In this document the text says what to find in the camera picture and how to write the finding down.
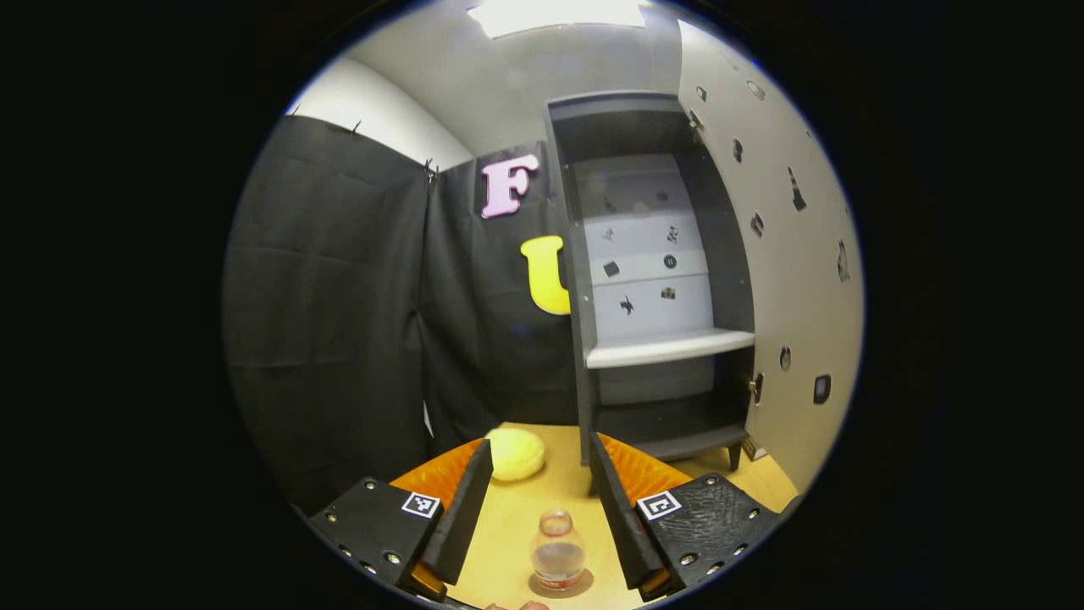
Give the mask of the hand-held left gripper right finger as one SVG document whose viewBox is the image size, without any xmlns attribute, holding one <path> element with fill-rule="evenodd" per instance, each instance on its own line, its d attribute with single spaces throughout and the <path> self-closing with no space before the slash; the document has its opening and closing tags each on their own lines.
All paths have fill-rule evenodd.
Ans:
<svg viewBox="0 0 1084 610">
<path fill-rule="evenodd" d="M 591 434 L 591 473 L 643 602 L 720 577 L 783 521 L 721 473 L 693 478 L 608 434 Z"/>
</svg>

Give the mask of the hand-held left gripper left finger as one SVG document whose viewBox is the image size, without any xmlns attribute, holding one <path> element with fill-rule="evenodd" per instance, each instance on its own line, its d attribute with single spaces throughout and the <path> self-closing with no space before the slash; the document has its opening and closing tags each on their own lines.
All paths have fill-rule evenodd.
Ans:
<svg viewBox="0 0 1084 610">
<path fill-rule="evenodd" d="M 367 577 L 426 602 L 446 602 L 472 547 L 492 472 L 490 440 L 473 440 L 391 482 L 364 476 L 308 524 Z"/>
</svg>

